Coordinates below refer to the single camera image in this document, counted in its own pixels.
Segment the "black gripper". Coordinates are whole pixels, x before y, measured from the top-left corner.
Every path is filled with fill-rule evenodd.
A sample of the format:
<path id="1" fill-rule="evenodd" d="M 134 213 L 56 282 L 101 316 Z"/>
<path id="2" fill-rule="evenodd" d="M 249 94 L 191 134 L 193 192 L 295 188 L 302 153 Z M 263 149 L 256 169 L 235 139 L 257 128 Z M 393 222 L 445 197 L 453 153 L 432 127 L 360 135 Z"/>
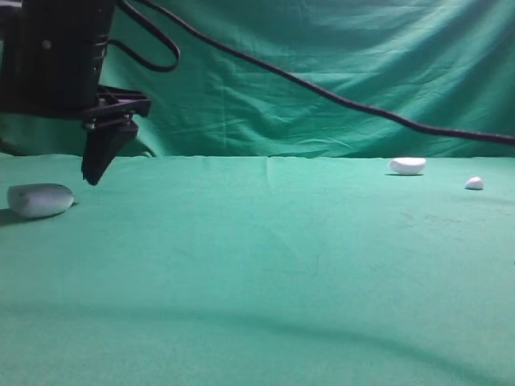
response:
<path id="1" fill-rule="evenodd" d="M 83 179 L 96 186 L 120 150 L 133 141 L 150 101 L 100 84 L 114 1 L 3 1 L 1 111 L 87 122 L 120 121 L 87 134 Z"/>

